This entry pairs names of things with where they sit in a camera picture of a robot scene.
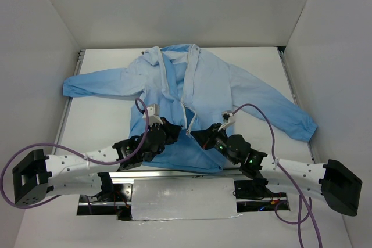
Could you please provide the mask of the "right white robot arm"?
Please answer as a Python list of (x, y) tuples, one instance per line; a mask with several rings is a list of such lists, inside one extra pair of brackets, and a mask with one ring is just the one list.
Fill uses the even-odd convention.
[(240, 134), (228, 136), (219, 123), (206, 130), (192, 131), (191, 136), (204, 150), (214, 149), (240, 172), (253, 180), (258, 196), (272, 193), (303, 193), (322, 200), (332, 210), (357, 216), (362, 180), (337, 160), (327, 163), (301, 163), (276, 158), (254, 150)]

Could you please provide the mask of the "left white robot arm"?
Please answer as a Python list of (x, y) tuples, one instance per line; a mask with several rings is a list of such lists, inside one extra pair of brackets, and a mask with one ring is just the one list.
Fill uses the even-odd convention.
[(132, 136), (83, 157), (45, 155), (42, 149), (31, 151), (12, 170), (15, 204), (28, 207), (49, 196), (87, 195), (109, 200), (114, 194), (110, 173), (137, 168), (152, 161), (167, 145), (178, 140), (181, 127), (160, 122), (146, 133)]

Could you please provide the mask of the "light blue zip jacket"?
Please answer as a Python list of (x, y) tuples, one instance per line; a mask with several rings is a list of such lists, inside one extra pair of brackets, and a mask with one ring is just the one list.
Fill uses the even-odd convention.
[(138, 95), (147, 105), (182, 130), (176, 143), (149, 162), (151, 167), (216, 173), (226, 158), (203, 150), (191, 136), (223, 120), (234, 107), (307, 142), (317, 129), (311, 116), (275, 88), (248, 71), (229, 64), (194, 44), (147, 49), (125, 68), (107, 69), (67, 78), (64, 96), (128, 97)]

